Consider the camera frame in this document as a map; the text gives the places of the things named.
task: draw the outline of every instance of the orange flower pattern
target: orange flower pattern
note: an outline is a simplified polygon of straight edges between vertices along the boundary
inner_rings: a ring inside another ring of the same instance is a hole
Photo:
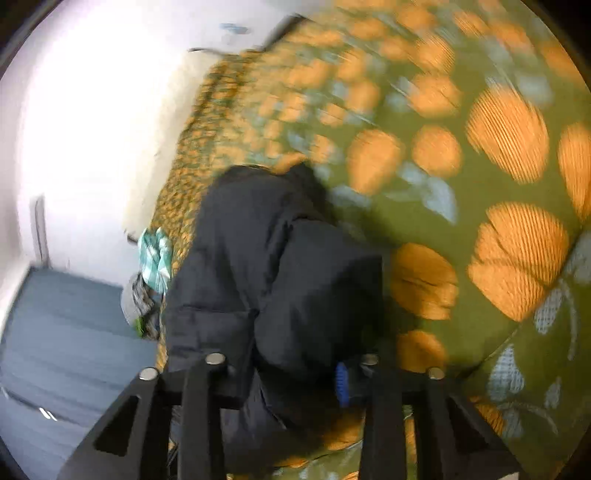
[[[544,56],[548,67],[558,75],[585,87],[585,81],[578,68],[560,43],[557,41],[545,41],[540,45],[540,52]]]
[[[447,353],[437,337],[423,330],[398,335],[396,341],[398,366],[403,370],[425,373],[431,367],[445,369]]]
[[[489,89],[478,97],[466,136],[518,183],[539,180],[544,172],[549,149],[544,117],[512,89]]]
[[[331,65],[323,60],[314,59],[306,67],[303,85],[308,88],[320,88],[330,74]]]
[[[308,460],[306,460],[305,458],[300,458],[300,457],[289,457],[286,460],[283,460],[281,462],[278,462],[275,466],[278,467],[282,467],[282,466],[286,466],[289,468],[300,468],[302,466],[304,466],[305,464],[308,463]]]
[[[336,77],[346,82],[361,78],[366,69],[366,62],[367,54],[360,48],[353,48],[343,55]]]
[[[429,175],[450,177],[460,169],[462,149],[448,129],[426,125],[414,138],[413,160]]]
[[[503,14],[506,12],[500,0],[478,0],[478,4],[480,8],[490,14]]]
[[[273,165],[273,172],[277,174],[284,174],[291,167],[302,163],[306,159],[306,156],[300,152],[291,152],[282,155],[279,161]]]
[[[505,47],[511,50],[524,51],[533,49],[530,39],[520,25],[505,21],[494,21],[490,26],[491,33]]]
[[[449,73],[453,66],[453,50],[437,35],[417,41],[413,62],[428,72]]]
[[[411,107],[426,118],[453,115],[460,105],[460,90],[446,76],[419,74],[413,78]]]
[[[404,420],[407,462],[417,463],[417,437],[414,431],[414,418]]]
[[[278,101],[278,96],[269,95],[259,107],[258,114],[261,116],[270,116],[275,110],[275,106],[277,105]]]
[[[403,27],[413,32],[427,31],[437,24],[435,15],[413,3],[408,3],[400,9],[397,20]]]
[[[334,6],[346,10],[383,10],[392,5],[391,0],[335,0]]]
[[[366,130],[349,147],[349,184],[357,193],[374,194],[398,167],[402,157],[399,140],[380,130]]]
[[[396,35],[395,37],[388,37],[382,42],[379,50],[380,55],[383,55],[392,61],[404,61],[410,58],[412,51],[412,44],[405,40],[404,37]]]
[[[355,22],[351,28],[351,34],[361,40],[374,40],[383,37],[386,33],[386,25],[377,18],[367,18]]]
[[[310,158],[315,163],[326,163],[335,151],[335,144],[322,135],[314,137],[314,143],[310,149]]]
[[[265,126],[265,129],[263,130],[263,136],[268,140],[274,140],[279,137],[281,130],[283,130],[283,123],[279,120],[271,120]]]
[[[295,122],[300,119],[301,114],[306,106],[306,96],[301,93],[291,92],[287,99],[283,111],[279,116],[279,120],[284,122]]]
[[[583,222],[591,213],[591,132],[583,124],[564,129],[558,144],[558,164],[574,209]]]
[[[270,141],[267,143],[267,148],[265,149],[265,154],[269,158],[277,158],[281,155],[282,145],[276,141]]]
[[[314,37],[317,47],[338,47],[343,43],[343,34],[338,30],[323,31]]]
[[[370,112],[379,102],[380,89],[369,80],[362,80],[351,86],[345,107],[357,113]]]
[[[560,221],[534,205],[501,203],[487,210],[467,273],[491,303],[520,322],[558,276],[569,248]]]
[[[489,31],[484,20],[472,12],[456,12],[453,19],[457,27],[468,37],[481,37]]]
[[[338,127],[343,123],[347,111],[344,108],[330,103],[322,110],[320,114],[320,122],[331,127]]]
[[[424,245],[404,244],[392,259],[392,296],[427,320],[449,320],[458,293],[452,265]]]
[[[487,421],[487,423],[492,427],[497,435],[503,434],[503,429],[505,428],[505,420],[503,419],[503,414],[496,408],[494,405],[490,405],[488,403],[484,403],[480,401],[480,399],[472,400],[474,402],[474,406],[482,415],[482,417]]]
[[[362,433],[363,417],[357,413],[348,413],[337,419],[322,439],[327,450],[342,450],[360,441]]]

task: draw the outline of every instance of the white wall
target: white wall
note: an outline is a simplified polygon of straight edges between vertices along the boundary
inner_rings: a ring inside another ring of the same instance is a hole
[[[0,105],[7,110],[14,108],[11,99],[3,95],[2,90]],[[10,126],[5,125],[4,117],[0,116],[0,145],[5,144],[9,130]],[[28,271],[28,262],[19,242],[14,165],[3,162],[3,159],[0,157],[0,337],[12,302]]]
[[[0,80],[0,221],[12,225],[0,228],[0,271],[18,249],[14,195],[32,255],[28,203],[44,194],[52,265],[123,284],[138,269],[121,227],[128,185],[169,73],[191,47],[262,44],[290,10],[264,0],[64,0]],[[251,33],[228,45],[221,22]]]

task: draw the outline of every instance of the clothes pile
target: clothes pile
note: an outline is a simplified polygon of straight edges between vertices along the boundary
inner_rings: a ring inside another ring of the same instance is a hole
[[[160,337],[160,306],[171,277],[172,244],[162,228],[144,230],[138,240],[141,271],[132,275],[121,293],[121,310],[140,337]]]
[[[304,164],[282,176],[232,167],[203,200],[167,293],[169,371],[211,352],[236,368],[254,338],[249,396],[222,413],[232,473],[318,447],[317,432],[338,415],[336,364],[381,327],[381,255],[329,219],[325,191]]]

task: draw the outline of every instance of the bed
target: bed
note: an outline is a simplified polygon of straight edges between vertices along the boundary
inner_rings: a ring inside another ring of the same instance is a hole
[[[581,57],[516,0],[342,0],[314,20],[206,78],[151,222],[173,242],[173,273],[217,172],[308,162],[341,226],[391,251],[401,366],[458,375],[526,471],[553,478],[591,420],[576,380],[591,314],[589,185],[574,186],[575,172],[591,175]],[[539,369],[542,351],[551,365]],[[275,476],[356,478],[360,426],[344,419],[322,452]],[[406,427],[412,476],[411,417]]]

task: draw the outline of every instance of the light blue leaf pattern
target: light blue leaf pattern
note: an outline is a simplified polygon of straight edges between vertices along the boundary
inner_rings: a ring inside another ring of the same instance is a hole
[[[455,225],[457,222],[456,197],[452,188],[442,179],[429,177],[423,195],[423,205],[438,213],[445,220]]]
[[[507,402],[507,403],[503,403],[501,405],[498,405],[497,408],[503,412],[503,419],[505,419],[505,420],[506,420],[505,412],[507,412],[507,411],[527,410],[528,412],[533,413],[534,415],[537,415],[538,417],[540,417],[540,418],[544,419],[546,422],[548,422],[548,427],[550,427],[550,430],[552,430],[552,433],[554,433],[554,435],[558,435],[558,428],[556,426],[556,423],[554,422],[552,417],[548,414],[548,412],[546,410],[544,410],[543,408],[539,408],[535,405],[532,405],[529,403],[522,403],[522,402]]]
[[[390,93],[386,98],[386,104],[392,109],[399,113],[405,113],[410,111],[410,105],[408,104],[407,98],[402,93]]]
[[[410,185],[423,185],[429,175],[418,168],[414,163],[404,162],[397,171],[398,176]]]
[[[327,61],[328,63],[338,63],[339,56],[332,52],[332,51],[324,51],[322,52],[321,56],[322,60]]]
[[[521,419],[519,417],[519,411],[515,408],[509,408],[503,413],[503,420],[505,426],[503,427],[502,437],[506,440],[518,439],[523,437],[523,426],[521,425]]]
[[[577,349],[577,338],[579,337],[579,313],[577,312],[576,306],[574,305],[573,294],[570,291],[568,284],[562,279],[558,279],[558,284],[562,288],[564,297],[569,302],[569,314],[570,314],[570,346],[567,357],[570,361],[574,360],[574,355]]]
[[[347,185],[339,185],[329,191],[329,201],[337,207],[346,207],[351,204],[367,209],[371,205],[371,198],[360,195]]]
[[[326,100],[324,94],[317,90],[308,89],[304,94],[309,105],[318,105],[319,103],[324,103]]]
[[[313,116],[314,113],[310,112],[309,110],[304,110],[300,116],[297,118],[297,120],[295,120],[296,122],[298,122],[299,124],[305,124],[306,122],[308,122],[310,120],[310,117]]]
[[[300,50],[299,56],[303,60],[303,63],[308,65],[312,60],[316,58],[316,55],[309,50]]]
[[[537,55],[535,55],[532,50],[527,48],[520,48],[516,50],[515,56],[518,57],[519,61],[528,64],[528,66],[531,68],[535,68],[540,62],[540,59],[537,57]]]
[[[509,51],[495,38],[488,38],[484,41],[484,48],[489,58],[496,64],[511,64],[513,59]]]
[[[435,33],[445,39],[453,47],[458,47],[463,43],[461,36],[457,33],[457,29],[451,30],[449,28],[437,27]]]
[[[531,19],[531,26],[540,37],[554,38],[554,34],[540,17],[533,17]]]
[[[554,288],[534,313],[535,329],[545,335],[556,320],[562,305],[563,293],[560,287]]]
[[[376,126],[375,123],[372,121],[372,118],[374,117],[374,113],[373,112],[369,112],[366,115],[359,115],[359,114],[354,114],[354,116],[356,116],[357,118],[359,118],[359,120],[362,122],[365,122],[366,124],[370,124],[373,126]]]
[[[384,74],[387,68],[387,63],[382,57],[372,56],[369,68],[378,75]]]
[[[504,401],[510,394],[519,393],[525,386],[525,379],[515,363],[513,345],[500,354],[486,385],[486,392],[492,401]]]
[[[287,141],[289,142],[291,148],[301,152],[305,155],[308,155],[310,152],[310,144],[301,136],[296,133],[288,132],[287,133]]]
[[[531,103],[543,108],[554,100],[554,93],[550,89],[548,80],[543,75],[528,75],[517,73],[517,88]]]
[[[345,123],[349,125],[359,126],[363,124],[363,119],[359,115],[354,115],[352,113],[347,113],[347,117],[345,118]]]
[[[506,80],[497,74],[487,75],[485,82],[488,88],[504,87],[508,85]]]
[[[397,32],[403,33],[403,34],[407,33],[406,29],[403,28],[402,26],[400,26],[400,24],[393,19],[392,15],[379,13],[378,15],[376,15],[376,17],[379,18],[382,22],[384,22],[390,28],[393,28],[394,30],[396,30]]]
[[[334,82],[333,83],[332,94],[335,97],[338,97],[341,100],[344,100],[347,98],[347,92],[348,92],[348,88],[346,87],[346,85],[343,82]]]
[[[269,163],[269,157],[263,155],[261,152],[250,152],[248,158],[255,165],[267,165]]]
[[[321,181],[330,179],[330,168],[328,165],[314,165],[314,175]]]
[[[414,84],[406,77],[399,77],[396,84],[391,83],[390,85],[399,93],[403,93],[404,95],[410,95],[417,90]]]
[[[591,232],[581,234],[564,267],[566,275],[573,275],[579,285],[591,283]]]
[[[560,403],[560,387],[562,386],[562,379],[557,377],[554,380],[544,396],[544,407],[557,409]]]

